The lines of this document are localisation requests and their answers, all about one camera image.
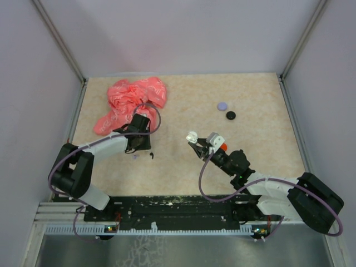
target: white wall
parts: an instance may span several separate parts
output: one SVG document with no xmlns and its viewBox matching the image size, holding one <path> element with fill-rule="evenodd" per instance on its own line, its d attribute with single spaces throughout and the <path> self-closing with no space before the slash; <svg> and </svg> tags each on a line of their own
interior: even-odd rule
<svg viewBox="0 0 356 267">
<path fill-rule="evenodd" d="M 80 82 L 28 0 L 0 4 L 0 265 L 19 266 Z"/>
<path fill-rule="evenodd" d="M 287 78 L 315 173 L 345 201 L 350 251 L 356 246 L 355 12 L 355 0 L 330 1 Z"/>
<path fill-rule="evenodd" d="M 277 72 L 318 0 L 42 0 L 87 76 Z"/>
</svg>

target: metal frame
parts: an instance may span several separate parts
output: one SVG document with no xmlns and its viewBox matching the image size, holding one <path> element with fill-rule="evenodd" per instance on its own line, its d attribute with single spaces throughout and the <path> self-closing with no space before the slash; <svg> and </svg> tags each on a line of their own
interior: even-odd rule
<svg viewBox="0 0 356 267">
<path fill-rule="evenodd" d="M 318 24 L 320 18 L 324 14 L 328 3 L 329 3 L 329 0 L 320 0 L 319 1 L 318 6 L 317 6 L 316 10 L 314 11 L 314 14 L 312 15 L 308 25 L 306 26 L 301 38 L 298 41 L 298 44 L 296 45 L 296 47 L 292 53 L 292 56 L 289 58 L 289 61 L 288 61 L 287 65 L 285 66 L 283 73 L 281 74 L 282 81 L 285 81 L 290 70 L 293 68 L 294 63 L 297 61 L 299 55 L 303 51 L 305 44 L 308 42 L 312 31 L 314 30 L 315 26 Z"/>
<path fill-rule="evenodd" d="M 68 133 L 68 140 L 72 141 L 73 136 L 75 133 L 75 128 L 77 125 L 78 117 L 80 114 L 80 109 L 83 103 L 83 98 L 87 86 L 87 80 L 85 79 L 82 71 L 80 70 L 78 63 L 76 62 L 75 58 L 73 57 L 72 53 L 66 47 L 61 35 L 59 34 L 58 30 L 54 26 L 51 18 L 49 17 L 46 9 L 44 8 L 41 0 L 31 0 L 34 4 L 35 9 L 38 11 L 39 16 L 43 19 L 45 25 L 50 31 L 53 39 L 56 41 L 59 49 L 63 53 L 63 56 L 67 60 L 68 64 L 71 66 L 77 77 L 83 84 L 82 91 L 80 92 L 78 98 L 78 105 L 73 114 L 72 121 L 71 121 L 71 128 Z M 308 149 L 305 145 L 304 138 L 302 132 L 300 130 L 300 125 L 298 123 L 297 116 L 295 114 L 295 110 L 293 107 L 293 103 L 290 99 L 290 94 L 288 91 L 288 87 L 286 85 L 285 79 L 290 73 L 291 69 L 293 68 L 295 62 L 297 61 L 299 55 L 302 53 L 305 44 L 307 43 L 313 29 L 317 25 L 318 21 L 322 17 L 327 4 L 328 0 L 320 0 L 319 4 L 310 19 L 304 33 L 302 34 L 291 58 L 289 59 L 286 67 L 283 70 L 283 73 L 279 77 L 279 83 L 281 87 L 281 91 L 284 97 L 284 101 L 288 110 L 288 114 L 290 116 L 291 124 L 294 130 L 294 134 L 296 137 L 296 141 L 298 143 L 298 147 L 300 150 L 300 154 L 303 160 L 304 167 L 307 171 L 313 171 L 313 167 L 310 163 L 310 157 L 308 155 Z M 23 256 L 21 266 L 26 267 L 34 267 L 37 261 L 39 249 L 41 247 L 43 236 L 46 232 L 47 225 L 53 224 L 61 224 L 61 225 L 68 225 L 73 222 L 75 213 L 73 212 L 76 208 L 80 207 L 81 204 L 73 203 L 73 202 L 62 202 L 62 203 L 52 203 L 52 202 L 43 202 L 40 203 L 36 217 L 32 226 L 31 234 L 29 237 L 26 253 Z M 78 217 L 78 223 L 80 225 L 102 225 L 102 224 L 110 224 L 113 222 L 97 222 L 97 223 L 90 223 L 83 221 L 83 215 Z M 285 221 L 284 224 L 295 224 L 295 221 Z M 337 231 L 337 226 L 333 226 L 332 230 Z M 345 244 L 344 238 L 331 238 L 326 237 L 327 246 L 330 251 L 331 259 L 335 266 L 343 266 L 343 267 L 351 267 L 352 261 L 348 254 L 348 249 Z"/>
<path fill-rule="evenodd" d="M 76 230 L 79 235 L 88 235 L 93 237 L 93 235 L 99 236 L 138 236 L 138 235 L 165 235 L 165 236 L 175 236 L 177 235 L 177 231 L 168 231 L 168 230 L 158 230 L 157 226 L 153 224 L 152 229 L 150 230 L 122 230 L 114 233 L 105 232 L 108 226 L 115 225 L 115 223 L 110 224 L 76 224 Z M 73 225 L 72 224 L 50 224 L 46 227 L 46 235 L 74 235 Z M 239 230 L 206 230 L 206 231 L 198 231 L 198 230 L 182 230 L 178 233 L 180 236 L 250 236 L 253 235 L 252 225 L 244 224 L 240 226 Z"/>
<path fill-rule="evenodd" d="M 64 58 L 67 60 L 69 66 L 72 68 L 74 73 L 77 75 L 78 79 L 84 83 L 85 77 L 82 71 L 79 68 L 78 62 L 73 57 L 73 54 L 70 52 L 68 47 L 66 46 L 65 42 L 63 41 L 62 36 L 60 35 L 59 31 L 57 30 L 56 26 L 52 22 L 50 16 L 47 13 L 44 5 L 42 4 L 41 0 L 31 0 L 33 3 L 34 8 L 37 10 L 39 16 L 43 20 L 44 24 L 47 26 L 48 30 L 50 31 L 51 36 L 53 37 L 54 41 L 57 43 L 58 48 L 61 50 Z"/>
</svg>

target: black bracket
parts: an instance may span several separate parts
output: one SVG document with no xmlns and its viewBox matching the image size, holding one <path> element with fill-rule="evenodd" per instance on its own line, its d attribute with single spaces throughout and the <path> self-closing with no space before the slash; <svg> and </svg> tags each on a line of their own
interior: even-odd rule
<svg viewBox="0 0 356 267">
<path fill-rule="evenodd" d="M 71 143 L 63 145 L 53 167 L 77 148 Z M 70 168 L 70 164 L 75 165 L 74 169 Z M 79 151 L 56 170 L 51 184 L 78 199 L 85 194 L 90 186 L 93 165 L 94 155 L 90 152 Z"/>
<path fill-rule="evenodd" d="M 298 178 L 297 185 L 300 185 L 324 200 L 336 214 L 344 206 L 344 201 L 326 184 L 321 182 L 315 175 L 308 172 Z M 300 217 L 313 230 L 327 234 L 335 221 L 334 216 L 315 198 L 303 191 L 293 188 L 289 190 L 288 199 L 294 206 Z"/>
<path fill-rule="evenodd" d="M 151 120 L 143 115 L 134 114 L 130 124 L 123 125 L 122 127 L 113 130 L 113 132 L 119 132 L 121 134 L 127 132 L 137 132 L 137 135 L 128 135 L 127 148 L 125 153 L 133 152 L 137 150 L 149 150 L 151 149 L 151 142 L 149 135 L 140 135 L 140 133 L 150 132 Z"/>
</svg>

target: enclosure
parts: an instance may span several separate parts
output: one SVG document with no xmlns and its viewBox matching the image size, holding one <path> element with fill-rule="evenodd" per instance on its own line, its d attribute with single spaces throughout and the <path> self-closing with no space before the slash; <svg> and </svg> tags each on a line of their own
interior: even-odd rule
<svg viewBox="0 0 356 267">
<path fill-rule="evenodd" d="M 353 266 L 354 1 L 6 0 L 2 6 L 3 266 Z M 217 132 L 228 152 L 244 151 L 254 170 L 320 178 L 345 202 L 344 234 L 325 236 L 294 220 L 255 243 L 206 231 L 142 232 L 88 244 L 61 232 L 80 206 L 67 197 L 52 202 L 47 178 L 59 150 L 102 137 L 93 127 L 111 111 L 110 86 L 152 76 L 167 89 L 152 148 L 96 164 L 93 185 L 110 196 L 198 196 L 203 162 L 185 138 L 189 131 L 204 138 Z M 217 110 L 219 102 L 236 118 Z M 233 193 L 230 180 L 209 164 L 204 191 Z M 338 231 L 336 223 L 330 231 Z"/>
</svg>

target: marble tabletop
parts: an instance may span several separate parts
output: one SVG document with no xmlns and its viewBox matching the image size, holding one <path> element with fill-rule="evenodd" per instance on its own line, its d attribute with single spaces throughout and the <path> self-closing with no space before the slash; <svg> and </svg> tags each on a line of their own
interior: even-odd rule
<svg viewBox="0 0 356 267">
<path fill-rule="evenodd" d="M 116 81 L 147 76 L 90 78 L 79 115 L 74 144 L 94 141 L 96 121 L 110 110 L 106 91 Z M 151 151 L 113 155 L 93 168 L 92 183 L 112 196 L 199 194 L 203 161 L 185 139 L 189 131 L 201 138 L 211 132 L 223 136 L 227 153 L 243 149 L 251 168 L 277 177 L 304 172 L 293 128 L 275 73 L 158 76 L 167 86 L 167 102 L 160 110 L 162 125 L 151 135 Z M 217 110 L 226 102 L 236 119 Z M 207 194 L 234 191 L 231 177 L 208 164 L 202 187 Z"/>
</svg>

